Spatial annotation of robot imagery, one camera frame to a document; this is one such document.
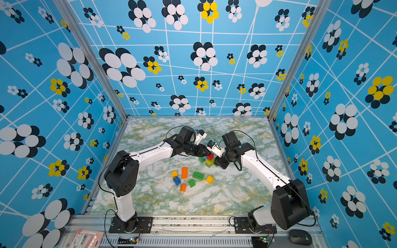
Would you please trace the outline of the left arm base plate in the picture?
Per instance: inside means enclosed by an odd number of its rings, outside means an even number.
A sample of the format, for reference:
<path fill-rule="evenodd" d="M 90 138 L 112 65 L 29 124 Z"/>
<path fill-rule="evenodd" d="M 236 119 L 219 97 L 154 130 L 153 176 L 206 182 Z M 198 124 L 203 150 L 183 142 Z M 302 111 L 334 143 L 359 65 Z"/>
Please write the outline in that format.
<path fill-rule="evenodd" d="M 153 217 L 136 217 L 123 222 L 118 216 L 111 219 L 109 233 L 111 234 L 149 234 L 153 226 Z"/>

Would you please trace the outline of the small green lego brick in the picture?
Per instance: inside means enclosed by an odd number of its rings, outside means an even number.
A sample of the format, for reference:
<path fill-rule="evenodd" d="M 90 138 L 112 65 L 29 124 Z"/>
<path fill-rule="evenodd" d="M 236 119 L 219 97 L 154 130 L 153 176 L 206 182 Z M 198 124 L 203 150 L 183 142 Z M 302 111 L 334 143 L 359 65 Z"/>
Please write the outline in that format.
<path fill-rule="evenodd" d="M 194 179 L 189 180 L 188 185 L 190 188 L 193 188 L 196 185 L 195 180 Z"/>

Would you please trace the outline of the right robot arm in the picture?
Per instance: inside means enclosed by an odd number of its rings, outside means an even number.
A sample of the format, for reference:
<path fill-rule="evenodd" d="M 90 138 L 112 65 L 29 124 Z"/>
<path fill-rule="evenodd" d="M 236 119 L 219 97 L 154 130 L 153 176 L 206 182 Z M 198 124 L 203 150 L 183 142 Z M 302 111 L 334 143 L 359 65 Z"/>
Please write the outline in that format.
<path fill-rule="evenodd" d="M 223 135 L 222 140 L 224 148 L 213 141 L 207 144 L 216 155 L 215 164 L 226 169 L 232 163 L 239 171 L 247 168 L 255 175 L 272 193 L 270 214 L 280 228 L 287 230 L 313 215 L 302 181 L 281 174 L 258 155 L 255 143 L 242 143 L 235 131 Z"/>

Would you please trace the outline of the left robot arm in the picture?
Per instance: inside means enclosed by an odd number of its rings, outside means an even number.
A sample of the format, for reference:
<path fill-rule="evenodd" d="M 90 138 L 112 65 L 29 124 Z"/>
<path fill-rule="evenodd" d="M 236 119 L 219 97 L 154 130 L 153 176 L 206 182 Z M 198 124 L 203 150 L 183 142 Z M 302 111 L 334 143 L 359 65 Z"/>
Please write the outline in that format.
<path fill-rule="evenodd" d="M 135 153 L 122 150 L 115 155 L 104 173 L 104 180 L 116 204 L 110 233 L 142 230 L 131 196 L 140 170 L 176 155 L 202 158 L 210 154 L 206 146 L 201 144 L 201 140 L 207 136 L 204 130 L 194 130 L 187 126 L 180 128 L 179 133 L 167 136 L 158 145 Z"/>

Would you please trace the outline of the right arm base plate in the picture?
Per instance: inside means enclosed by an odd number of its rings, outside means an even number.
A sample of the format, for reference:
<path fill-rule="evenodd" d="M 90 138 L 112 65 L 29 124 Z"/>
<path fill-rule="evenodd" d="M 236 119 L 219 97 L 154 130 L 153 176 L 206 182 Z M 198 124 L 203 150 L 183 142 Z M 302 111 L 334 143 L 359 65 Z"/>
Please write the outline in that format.
<path fill-rule="evenodd" d="M 247 217 L 232 217 L 231 224 L 236 234 L 264 234 L 267 236 L 278 233 L 276 226 L 272 224 L 266 224 L 254 230 L 250 227 Z"/>

